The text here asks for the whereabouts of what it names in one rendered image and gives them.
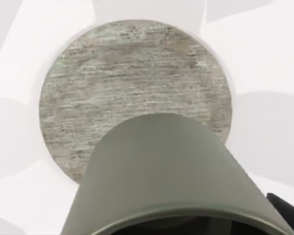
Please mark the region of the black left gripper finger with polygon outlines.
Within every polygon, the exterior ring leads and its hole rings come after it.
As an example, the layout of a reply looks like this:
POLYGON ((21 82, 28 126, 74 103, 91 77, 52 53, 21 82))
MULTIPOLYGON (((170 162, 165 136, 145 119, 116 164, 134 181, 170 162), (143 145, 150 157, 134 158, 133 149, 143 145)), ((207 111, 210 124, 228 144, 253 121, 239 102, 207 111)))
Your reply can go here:
POLYGON ((268 193, 267 199, 294 230, 294 206, 273 193, 268 193))

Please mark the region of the grey-green cup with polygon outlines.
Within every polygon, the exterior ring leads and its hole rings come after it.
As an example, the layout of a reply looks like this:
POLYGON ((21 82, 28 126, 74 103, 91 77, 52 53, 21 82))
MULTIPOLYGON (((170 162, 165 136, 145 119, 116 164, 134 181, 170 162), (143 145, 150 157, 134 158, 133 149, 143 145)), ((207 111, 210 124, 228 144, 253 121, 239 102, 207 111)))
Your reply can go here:
POLYGON ((60 235, 294 235, 198 121, 148 114, 95 146, 60 235))

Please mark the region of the round grey wooden coaster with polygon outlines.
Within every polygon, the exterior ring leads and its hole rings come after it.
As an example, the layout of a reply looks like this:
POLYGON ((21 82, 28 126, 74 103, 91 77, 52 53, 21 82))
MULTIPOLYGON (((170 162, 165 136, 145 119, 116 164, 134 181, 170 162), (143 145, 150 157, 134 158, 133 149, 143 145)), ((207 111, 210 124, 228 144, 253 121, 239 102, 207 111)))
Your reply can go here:
POLYGON ((106 132, 164 112, 198 120, 226 141, 230 88, 206 46, 171 25, 144 20, 104 24, 75 39, 53 62, 39 101, 46 147, 76 183, 106 132))

